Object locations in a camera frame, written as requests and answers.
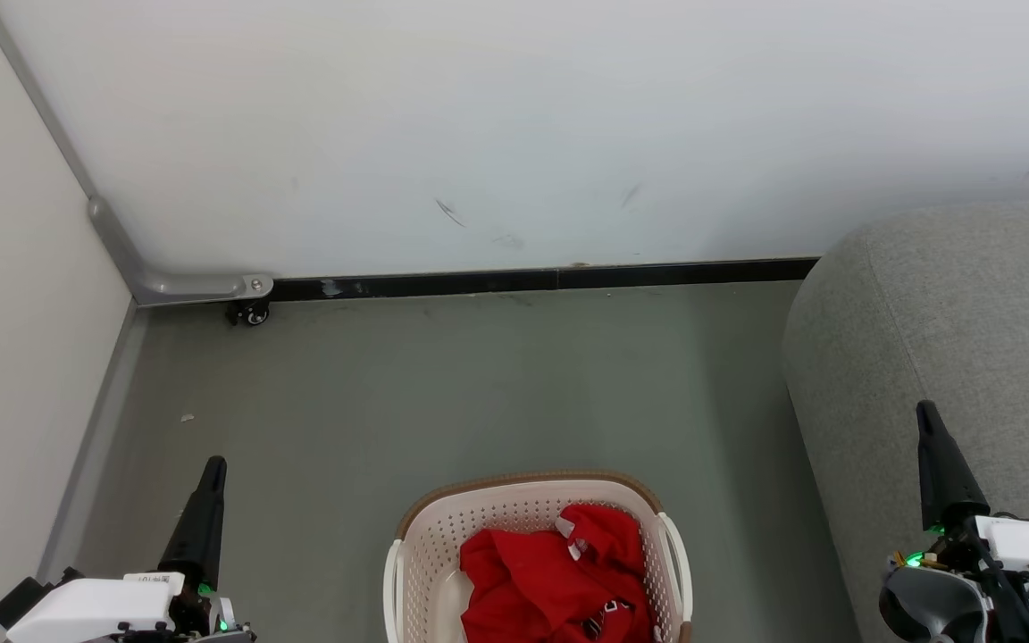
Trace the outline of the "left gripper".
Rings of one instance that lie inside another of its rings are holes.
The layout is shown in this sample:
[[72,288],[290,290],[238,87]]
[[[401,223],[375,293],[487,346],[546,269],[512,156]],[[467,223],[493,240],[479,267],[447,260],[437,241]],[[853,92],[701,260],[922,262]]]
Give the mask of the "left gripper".
[[256,643],[215,593],[223,541],[228,465],[214,455],[189,494],[159,572],[94,579],[66,572],[4,643]]

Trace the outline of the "red garment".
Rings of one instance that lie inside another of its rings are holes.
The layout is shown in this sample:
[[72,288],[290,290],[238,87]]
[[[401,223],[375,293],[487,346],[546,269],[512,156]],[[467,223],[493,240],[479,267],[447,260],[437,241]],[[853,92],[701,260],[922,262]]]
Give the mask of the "red garment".
[[559,530],[482,530],[460,549],[471,583],[465,643],[657,643],[646,587],[617,596],[567,552]]

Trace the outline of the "grey fabric sofa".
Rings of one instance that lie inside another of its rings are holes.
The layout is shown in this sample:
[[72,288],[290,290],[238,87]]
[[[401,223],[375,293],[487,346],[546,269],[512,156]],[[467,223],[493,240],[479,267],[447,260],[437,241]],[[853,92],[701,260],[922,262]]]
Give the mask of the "grey fabric sofa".
[[901,643],[883,561],[919,549],[916,407],[932,400],[995,512],[1029,517],[1029,201],[886,217],[793,301],[782,369],[863,643]]

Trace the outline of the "grey baseboard strip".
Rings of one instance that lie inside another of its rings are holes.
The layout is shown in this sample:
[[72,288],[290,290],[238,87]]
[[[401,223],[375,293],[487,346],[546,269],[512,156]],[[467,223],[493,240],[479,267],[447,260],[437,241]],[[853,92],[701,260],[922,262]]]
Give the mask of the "grey baseboard strip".
[[37,569],[37,579],[54,582],[81,553],[95,510],[107,461],[120,427],[126,399],[134,379],[140,349],[146,338],[148,313],[131,302],[109,366],[99,387],[71,475],[54,516],[54,528]]

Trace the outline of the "white brown-rimmed laundry basket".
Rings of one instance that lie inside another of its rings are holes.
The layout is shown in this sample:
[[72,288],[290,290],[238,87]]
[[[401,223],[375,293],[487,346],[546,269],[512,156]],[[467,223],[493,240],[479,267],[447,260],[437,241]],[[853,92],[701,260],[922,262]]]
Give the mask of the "white brown-rimmed laundry basket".
[[425,494],[397,526],[385,557],[382,610],[387,643],[466,643],[461,614],[471,585],[460,548],[478,530],[534,532],[577,502],[620,509],[640,526],[644,585],[655,611],[655,643],[694,639],[689,553],[673,517],[649,488],[613,471],[509,473]]

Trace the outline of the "grey metal panel foot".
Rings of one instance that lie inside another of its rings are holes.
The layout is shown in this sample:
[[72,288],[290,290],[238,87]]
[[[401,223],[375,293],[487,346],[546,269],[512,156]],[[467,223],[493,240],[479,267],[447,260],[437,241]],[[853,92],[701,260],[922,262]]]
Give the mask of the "grey metal panel foot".
[[252,301],[274,290],[274,277],[265,273],[178,274],[152,267],[103,198],[88,198],[87,216],[140,308]]

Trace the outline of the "black baseboard strip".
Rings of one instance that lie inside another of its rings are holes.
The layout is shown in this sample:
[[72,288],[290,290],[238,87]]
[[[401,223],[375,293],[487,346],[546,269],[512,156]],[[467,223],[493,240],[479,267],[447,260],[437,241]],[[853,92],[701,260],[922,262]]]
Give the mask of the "black baseboard strip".
[[275,280],[273,302],[342,301],[356,298],[478,296],[490,293],[804,280],[816,257],[731,262],[682,262],[608,267],[380,274],[380,276]]

